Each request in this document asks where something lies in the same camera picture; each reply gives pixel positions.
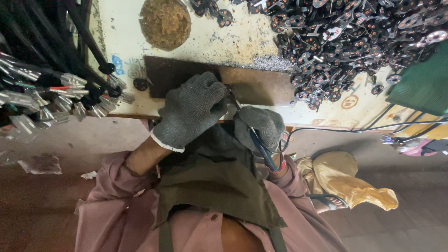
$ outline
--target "sandal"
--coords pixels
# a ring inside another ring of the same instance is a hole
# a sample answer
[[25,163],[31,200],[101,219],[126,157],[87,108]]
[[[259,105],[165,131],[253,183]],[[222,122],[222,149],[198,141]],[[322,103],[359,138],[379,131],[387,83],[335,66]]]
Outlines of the sandal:
[[343,200],[341,197],[336,196],[334,194],[328,194],[328,193],[324,193],[324,194],[310,194],[310,195],[307,195],[307,196],[310,199],[312,199],[312,200],[319,200],[324,205],[328,206],[330,211],[336,210],[338,208],[337,208],[337,206],[335,204],[333,204],[333,202],[331,202],[329,199],[327,199],[329,197],[333,197],[333,198],[338,199],[344,205],[344,208],[349,207],[349,205],[347,204],[347,202],[345,200]]

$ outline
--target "work glove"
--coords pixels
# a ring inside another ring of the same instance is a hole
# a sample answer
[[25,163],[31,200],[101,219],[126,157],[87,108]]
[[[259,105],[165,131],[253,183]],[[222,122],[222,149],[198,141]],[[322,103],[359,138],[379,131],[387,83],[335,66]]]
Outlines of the work glove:
[[227,113],[228,91],[211,72],[195,75],[180,88],[170,90],[165,107],[159,110],[162,121],[151,137],[163,148],[183,152],[185,145]]
[[246,106],[233,117],[235,121],[235,136],[252,152],[258,153],[249,134],[249,126],[255,129],[258,137],[270,150],[277,150],[280,139],[285,131],[283,118],[277,112]]

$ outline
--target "pink shirt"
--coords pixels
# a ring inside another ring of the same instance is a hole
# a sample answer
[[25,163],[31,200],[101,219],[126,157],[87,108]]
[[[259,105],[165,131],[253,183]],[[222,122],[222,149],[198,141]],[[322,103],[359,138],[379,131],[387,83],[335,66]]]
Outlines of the pink shirt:
[[[150,185],[155,176],[137,177],[124,166],[131,152],[111,154],[96,176],[96,187],[79,208],[77,252],[158,252],[159,230],[154,229],[159,195]],[[281,232],[288,251],[348,251],[336,232],[321,218],[305,196],[294,162],[280,179],[264,181],[288,227]],[[137,197],[134,195],[146,189]],[[222,214],[191,207],[170,219],[175,252],[222,252]],[[241,224],[274,252],[268,235],[258,226]]]

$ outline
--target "yellow plastic bag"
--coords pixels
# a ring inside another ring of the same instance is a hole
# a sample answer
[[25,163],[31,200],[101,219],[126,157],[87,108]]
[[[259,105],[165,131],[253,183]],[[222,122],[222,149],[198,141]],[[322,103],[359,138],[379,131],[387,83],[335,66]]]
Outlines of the yellow plastic bag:
[[358,165],[350,153],[327,152],[317,157],[312,166],[310,162],[311,158],[305,157],[297,164],[310,193],[322,193],[324,189],[344,199],[351,209],[362,202],[370,202],[386,211],[398,207],[393,190],[376,189],[364,180],[355,178]]

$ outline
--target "shirt button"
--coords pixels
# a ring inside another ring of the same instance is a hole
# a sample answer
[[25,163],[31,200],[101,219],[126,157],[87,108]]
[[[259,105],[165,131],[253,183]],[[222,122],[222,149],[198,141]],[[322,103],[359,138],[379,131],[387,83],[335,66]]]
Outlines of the shirt button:
[[215,222],[218,219],[218,215],[217,214],[213,214],[213,216],[211,217],[211,221]]

